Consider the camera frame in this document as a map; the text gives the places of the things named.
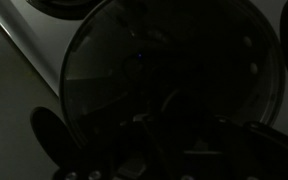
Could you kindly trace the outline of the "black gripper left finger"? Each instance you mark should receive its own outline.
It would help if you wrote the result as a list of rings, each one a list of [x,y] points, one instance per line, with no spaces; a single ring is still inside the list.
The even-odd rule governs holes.
[[[119,157],[139,168],[139,173],[179,174],[181,137],[171,120],[138,115],[127,126],[120,143]]]

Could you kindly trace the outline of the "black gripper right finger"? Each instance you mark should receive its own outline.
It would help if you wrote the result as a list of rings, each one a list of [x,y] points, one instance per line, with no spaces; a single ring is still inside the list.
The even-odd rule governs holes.
[[[260,122],[213,121],[230,165],[229,180],[288,180],[288,136]]]

